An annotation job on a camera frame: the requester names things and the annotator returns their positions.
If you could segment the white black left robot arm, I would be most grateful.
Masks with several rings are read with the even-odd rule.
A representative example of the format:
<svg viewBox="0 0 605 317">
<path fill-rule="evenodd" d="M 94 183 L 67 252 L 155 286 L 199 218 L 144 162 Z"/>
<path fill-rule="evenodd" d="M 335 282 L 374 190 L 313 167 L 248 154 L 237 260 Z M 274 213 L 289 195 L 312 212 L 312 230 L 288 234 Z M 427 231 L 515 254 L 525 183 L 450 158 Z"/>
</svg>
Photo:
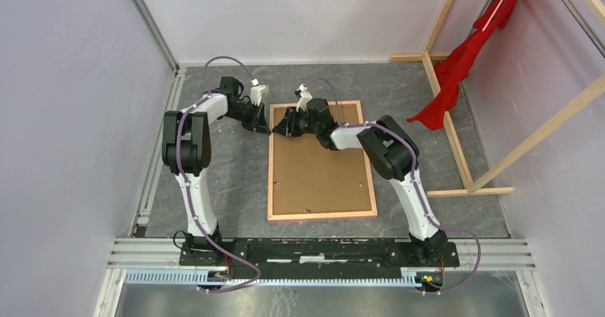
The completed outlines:
<svg viewBox="0 0 605 317">
<path fill-rule="evenodd" d="M 270 133 L 262 101 L 268 87 L 253 80 L 249 95 L 243 95 L 243 89 L 242 82 L 224 76 L 218 88 L 199 101 L 163 115 L 161 158 L 178 182 L 188 214 L 181 252 L 185 257 L 198 256 L 211 266 L 223 259 L 224 246 L 208 189 L 212 157 L 210 125 L 226 117 L 241 122 L 245 130 Z"/>
</svg>

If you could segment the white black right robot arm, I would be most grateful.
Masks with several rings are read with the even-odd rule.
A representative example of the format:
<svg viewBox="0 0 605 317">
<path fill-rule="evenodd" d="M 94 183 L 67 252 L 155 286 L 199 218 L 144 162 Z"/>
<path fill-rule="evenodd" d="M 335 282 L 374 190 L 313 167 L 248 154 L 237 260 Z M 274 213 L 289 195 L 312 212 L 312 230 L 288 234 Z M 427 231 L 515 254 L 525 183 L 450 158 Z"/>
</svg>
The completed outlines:
<svg viewBox="0 0 605 317">
<path fill-rule="evenodd" d="M 311 99 L 306 109 L 286 108 L 273 132 L 292 138 L 312 134 L 331 151 L 362 149 L 374 170 L 391 184 L 404 209 L 413 259 L 429 266 L 440 257 L 448 239 L 438 226 L 422 187 L 419 149 L 391 116 L 342 124 L 335 120 L 326 99 Z"/>
</svg>

